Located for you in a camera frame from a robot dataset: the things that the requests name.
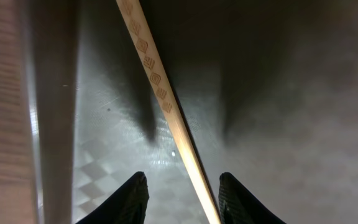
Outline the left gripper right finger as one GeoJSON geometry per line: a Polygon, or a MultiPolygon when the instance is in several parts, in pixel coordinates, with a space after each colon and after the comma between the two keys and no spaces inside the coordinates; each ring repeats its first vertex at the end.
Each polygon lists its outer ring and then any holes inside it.
{"type": "Polygon", "coordinates": [[[285,224],[231,173],[219,177],[219,212],[224,224],[285,224]]]}

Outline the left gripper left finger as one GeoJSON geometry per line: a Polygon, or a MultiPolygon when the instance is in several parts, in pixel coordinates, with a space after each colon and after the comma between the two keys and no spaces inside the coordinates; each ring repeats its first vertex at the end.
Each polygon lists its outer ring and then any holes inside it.
{"type": "Polygon", "coordinates": [[[144,224],[148,200],[147,178],[138,171],[76,224],[144,224]]]}

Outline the wooden chopstick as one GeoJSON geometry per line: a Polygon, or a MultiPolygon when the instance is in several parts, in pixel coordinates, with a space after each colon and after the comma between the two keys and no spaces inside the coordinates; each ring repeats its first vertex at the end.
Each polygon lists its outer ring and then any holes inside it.
{"type": "Polygon", "coordinates": [[[196,156],[140,2],[138,0],[117,0],[116,2],[206,218],[212,224],[219,224],[221,223],[219,212],[200,161],[196,156]]]}

